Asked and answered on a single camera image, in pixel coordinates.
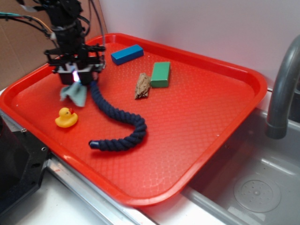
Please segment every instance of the driftwood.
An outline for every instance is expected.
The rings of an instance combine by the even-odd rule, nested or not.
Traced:
[[[140,74],[135,87],[135,99],[148,97],[148,91],[151,87],[150,80],[150,76],[147,76],[145,73]]]

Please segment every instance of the wooden block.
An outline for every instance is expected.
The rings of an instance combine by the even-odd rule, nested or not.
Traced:
[[[166,88],[169,86],[170,62],[156,62],[151,77],[151,87]]]
[[[139,45],[133,45],[131,47],[125,48],[118,52],[112,53],[111,57],[112,57],[112,61],[115,64],[121,65],[125,62],[134,60],[143,55],[144,55],[144,50]]]
[[[148,92],[151,87],[150,79],[151,77],[145,73],[140,74],[135,87],[135,99],[148,97]]]

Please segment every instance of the light blue towel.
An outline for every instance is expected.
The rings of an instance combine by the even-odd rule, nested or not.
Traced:
[[[84,107],[87,95],[87,87],[80,82],[74,82],[72,85],[64,87],[60,91],[60,100],[65,100],[68,96],[76,106]]]

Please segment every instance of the sink drain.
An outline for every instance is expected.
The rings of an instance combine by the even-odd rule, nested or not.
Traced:
[[[258,174],[239,179],[234,186],[234,196],[242,207],[253,212],[271,211],[281,199],[275,182]]]

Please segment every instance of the black device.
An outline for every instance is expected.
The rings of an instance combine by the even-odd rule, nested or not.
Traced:
[[[49,15],[52,31],[58,46],[46,50],[50,66],[60,75],[61,82],[71,85],[74,72],[82,85],[95,80],[105,66],[104,45],[87,45],[86,30],[80,16],[82,8],[77,0],[34,0],[38,6],[25,7],[23,0],[17,0],[23,8],[31,11],[45,10]],[[2,15],[12,19],[16,14]],[[23,198],[39,189],[48,158],[48,147],[29,131],[11,132],[0,116],[0,218]]]
[[[17,0],[22,6],[23,0]],[[80,16],[83,11],[78,0],[39,0],[40,6],[32,7],[34,10],[45,10],[52,24],[58,47],[46,50],[50,66],[60,75],[61,82],[71,85],[74,82],[73,72],[78,73],[82,85],[88,85],[95,80],[93,74],[98,74],[105,66],[103,45],[87,45],[85,36],[90,28],[86,30],[81,20],[89,25],[89,21]]]

